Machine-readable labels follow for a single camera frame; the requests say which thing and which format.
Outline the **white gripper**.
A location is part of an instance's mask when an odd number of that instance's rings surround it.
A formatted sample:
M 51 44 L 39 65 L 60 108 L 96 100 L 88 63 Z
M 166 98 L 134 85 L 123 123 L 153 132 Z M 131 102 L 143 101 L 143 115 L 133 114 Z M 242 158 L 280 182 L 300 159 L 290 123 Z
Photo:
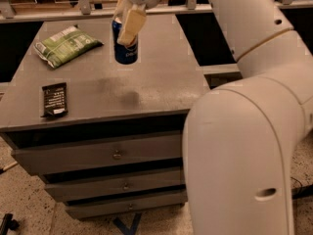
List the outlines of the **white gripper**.
M 122 28 L 119 32 L 117 43 L 123 46 L 131 45 L 143 28 L 146 22 L 146 8 L 154 8 L 161 0 L 129 1 L 137 5 L 132 5 L 124 10 L 126 0 L 118 0 L 113 13 L 115 19 L 122 21 Z

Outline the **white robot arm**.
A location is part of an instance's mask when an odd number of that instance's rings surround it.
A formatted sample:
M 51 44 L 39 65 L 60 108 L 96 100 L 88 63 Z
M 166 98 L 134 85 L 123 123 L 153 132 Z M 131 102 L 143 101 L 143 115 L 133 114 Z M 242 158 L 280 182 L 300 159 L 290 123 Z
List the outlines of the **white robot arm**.
M 312 129 L 312 55 L 273 0 L 208 1 L 242 77 L 186 117 L 194 235 L 294 235 L 291 159 Z

